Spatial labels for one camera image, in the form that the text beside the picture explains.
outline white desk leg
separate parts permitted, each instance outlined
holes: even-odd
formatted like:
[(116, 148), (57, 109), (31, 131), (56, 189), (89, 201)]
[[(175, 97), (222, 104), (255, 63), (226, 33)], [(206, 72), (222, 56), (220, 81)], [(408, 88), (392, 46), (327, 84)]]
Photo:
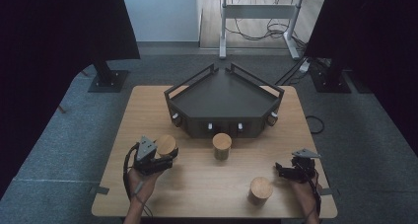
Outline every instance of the white desk leg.
[(226, 8), (227, 0), (222, 0), (222, 26), (221, 26), (221, 36), (219, 37), (219, 58), (225, 59), (227, 57), (227, 36), (225, 34), (226, 21)]
[(293, 30), (295, 29), (296, 21), (298, 20), (299, 11), (301, 10), (302, 0), (298, 0), (295, 7), (295, 13), (290, 21), (290, 25), (288, 30), (283, 34), (286, 44), (288, 45), (290, 54), (294, 60), (299, 60), (301, 57), (299, 56), (298, 51), (296, 50), (297, 44), (292, 39)]

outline wooden floor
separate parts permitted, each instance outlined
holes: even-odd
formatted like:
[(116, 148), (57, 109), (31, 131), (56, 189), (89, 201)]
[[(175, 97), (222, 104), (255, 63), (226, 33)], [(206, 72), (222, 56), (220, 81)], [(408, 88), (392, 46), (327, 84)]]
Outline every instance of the wooden floor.
[[(228, 0), (228, 4), (295, 4), (297, 0)], [(302, 8), (295, 27), (297, 37), (303, 42), (308, 42), (314, 29), (317, 16), (322, 7), (323, 0), (303, 0)], [(267, 33), (267, 25), (270, 20), (227, 19), (227, 28), (237, 32), (238, 27), (243, 34), (251, 37), (263, 37)], [(279, 24), (271, 27), (271, 30), (285, 31), (289, 20), (271, 20), (270, 24)], [(203, 16), (200, 35), (201, 48), (219, 48), (219, 35), (221, 32), (221, 0), (203, 0)], [(227, 48), (287, 48), (282, 37), (265, 37), (261, 40), (245, 39), (239, 34), (227, 32)]]

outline forearm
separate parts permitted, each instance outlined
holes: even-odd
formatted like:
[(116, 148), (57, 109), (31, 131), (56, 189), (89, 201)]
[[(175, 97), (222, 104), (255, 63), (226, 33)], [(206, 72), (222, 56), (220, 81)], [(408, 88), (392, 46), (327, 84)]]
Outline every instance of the forearm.
[(130, 202), (128, 213), (126, 214), (124, 224), (139, 224), (141, 223), (142, 211), (144, 205), (133, 197)]

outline black metal base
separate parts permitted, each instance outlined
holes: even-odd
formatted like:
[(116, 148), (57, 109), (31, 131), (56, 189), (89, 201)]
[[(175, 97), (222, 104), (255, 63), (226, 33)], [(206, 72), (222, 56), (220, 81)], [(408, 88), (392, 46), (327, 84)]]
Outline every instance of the black metal base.
[(357, 92), (360, 94), (371, 94), (372, 90), (369, 89), (369, 87), (364, 84), (360, 79), (357, 77), (357, 75), (353, 71), (347, 71), (347, 76), (350, 78), (351, 82), (353, 82), (354, 87), (356, 87)]
[(89, 88), (89, 93), (119, 93), (122, 90), (123, 83), (128, 76), (127, 70), (110, 70), (110, 83), (101, 82), (99, 76), (96, 76)]
[(311, 68), (310, 73), (313, 79), (314, 87), (316, 88), (316, 91), (319, 93), (351, 93), (351, 90), (348, 87), (347, 82), (342, 76), (340, 76), (340, 78), (338, 79), (338, 84), (329, 85), (325, 82), (325, 75), (323, 75), (323, 73), (321, 73), (319, 70)]

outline black device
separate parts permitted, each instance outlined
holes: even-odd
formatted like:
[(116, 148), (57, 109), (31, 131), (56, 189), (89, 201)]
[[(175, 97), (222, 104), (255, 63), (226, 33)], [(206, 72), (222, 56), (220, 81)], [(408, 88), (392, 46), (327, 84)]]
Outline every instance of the black device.
[(172, 123), (193, 138), (254, 138), (277, 121), (284, 90), (232, 63), (225, 70), (212, 64), (164, 94)]
[(314, 168), (314, 159), (320, 158), (319, 154), (316, 154), (308, 149), (302, 149), (292, 153), (294, 157), (292, 158), (292, 167), (293, 168), (284, 168), (279, 163), (276, 163), (276, 170), (279, 173), (279, 177), (285, 179), (298, 181), (299, 183), (308, 182), (313, 190), (313, 196), (316, 200), (316, 212), (319, 215), (320, 213), (320, 195), (316, 190), (316, 184), (313, 183), (312, 178), (317, 174), (316, 169)]
[(123, 164), (123, 182), (126, 189), (126, 194), (130, 198), (130, 187), (128, 179), (128, 163), (131, 153), (135, 152), (135, 159), (133, 161), (133, 169), (137, 170), (144, 176), (164, 171), (173, 166), (173, 159), (178, 155), (178, 148), (175, 148), (169, 156), (162, 158), (155, 158), (157, 152), (157, 145), (145, 136), (141, 137), (141, 141), (137, 142), (128, 152)]

